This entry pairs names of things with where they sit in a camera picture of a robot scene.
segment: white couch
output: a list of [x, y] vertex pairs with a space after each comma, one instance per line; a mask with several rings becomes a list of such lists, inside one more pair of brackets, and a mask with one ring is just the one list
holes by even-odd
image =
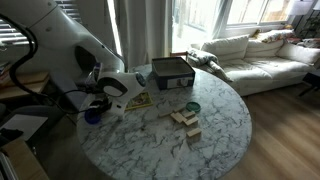
[[[192, 44], [191, 47], [215, 55], [229, 80], [220, 78], [240, 96], [301, 83], [307, 72], [320, 66], [320, 49], [295, 46], [283, 40], [263, 43], [249, 40], [248, 36], [238, 36]], [[208, 63], [199, 64], [195, 57], [188, 56], [187, 60], [193, 67], [213, 72]]]

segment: black box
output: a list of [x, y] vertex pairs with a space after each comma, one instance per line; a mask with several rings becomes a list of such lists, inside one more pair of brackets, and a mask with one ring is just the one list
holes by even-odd
[[152, 59], [152, 72], [160, 90], [193, 86], [196, 74], [181, 57]]

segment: marble table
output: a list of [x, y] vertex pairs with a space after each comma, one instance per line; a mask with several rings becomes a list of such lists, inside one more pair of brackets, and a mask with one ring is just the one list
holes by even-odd
[[[160, 91], [151, 65], [132, 71], [146, 78], [153, 106], [127, 111], [122, 118], [105, 113], [95, 125], [78, 116], [81, 146], [100, 170], [115, 179], [216, 179], [240, 161], [250, 143], [251, 117], [228, 84], [195, 69], [193, 87]], [[89, 96], [82, 108], [91, 101]], [[201, 105], [192, 127], [170, 116], [158, 118], [160, 111], [190, 101]], [[201, 134], [187, 137], [195, 127]]]

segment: wooden floor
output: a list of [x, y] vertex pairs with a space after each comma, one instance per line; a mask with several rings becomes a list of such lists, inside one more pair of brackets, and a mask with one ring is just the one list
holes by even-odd
[[[320, 179], [320, 91], [298, 97], [306, 87], [300, 84], [244, 97], [252, 116], [251, 144], [222, 179]], [[37, 151], [53, 180], [110, 179], [87, 159], [67, 118]]]
[[253, 136], [223, 179], [320, 179], [320, 92], [304, 84], [245, 97]]

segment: window blind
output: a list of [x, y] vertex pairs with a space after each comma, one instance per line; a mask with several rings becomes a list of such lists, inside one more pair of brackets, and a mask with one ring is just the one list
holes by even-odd
[[[63, 11], [76, 20], [82, 23], [76, 0], [54, 0]], [[27, 38], [23, 36], [10, 24], [0, 19], [0, 44], [1, 42], [6, 45], [21, 45], [27, 44]]]

